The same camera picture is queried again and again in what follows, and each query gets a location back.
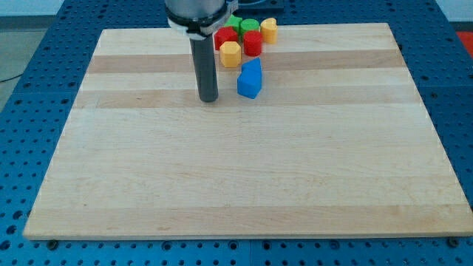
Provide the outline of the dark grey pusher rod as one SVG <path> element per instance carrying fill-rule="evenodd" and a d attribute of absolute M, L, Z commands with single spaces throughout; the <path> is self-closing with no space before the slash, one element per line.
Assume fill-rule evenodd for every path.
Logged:
<path fill-rule="evenodd" d="M 219 94 L 212 36 L 191 39 L 190 44 L 199 98 L 202 102 L 214 102 Z"/>

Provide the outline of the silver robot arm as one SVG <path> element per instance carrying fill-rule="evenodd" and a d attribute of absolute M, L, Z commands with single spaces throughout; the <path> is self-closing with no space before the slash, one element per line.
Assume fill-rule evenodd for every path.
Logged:
<path fill-rule="evenodd" d="M 216 101 L 219 93 L 213 34 L 239 8 L 239 1 L 165 0 L 165 8 L 169 26 L 189 37 L 200 100 Z"/>

